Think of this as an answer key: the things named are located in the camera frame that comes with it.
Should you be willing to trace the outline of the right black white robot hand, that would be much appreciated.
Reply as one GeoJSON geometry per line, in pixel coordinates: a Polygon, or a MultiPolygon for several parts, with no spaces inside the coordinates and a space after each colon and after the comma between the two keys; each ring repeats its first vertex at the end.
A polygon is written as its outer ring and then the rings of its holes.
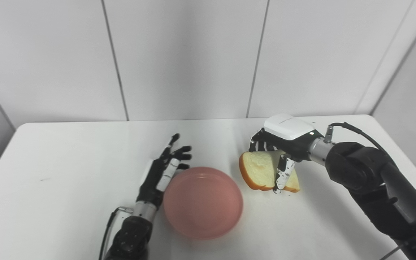
{"type": "Polygon", "coordinates": [[[264,126],[250,138],[249,152],[282,151],[274,170],[273,192],[279,194],[290,179],[294,163],[310,161],[311,146],[324,136],[313,125],[287,114],[265,120],[264,126]]]}

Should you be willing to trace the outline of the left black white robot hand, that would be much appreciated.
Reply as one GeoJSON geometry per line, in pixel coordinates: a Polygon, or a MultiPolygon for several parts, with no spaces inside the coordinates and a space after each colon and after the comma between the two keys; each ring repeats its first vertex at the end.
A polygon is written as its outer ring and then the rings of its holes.
{"type": "Polygon", "coordinates": [[[147,176],[139,188],[136,202],[150,203],[159,209],[163,203],[164,192],[176,172],[190,169],[190,165],[184,161],[192,159],[190,154],[192,147],[183,146],[173,149],[179,138],[179,133],[172,135],[161,155],[152,161],[147,176]]]}

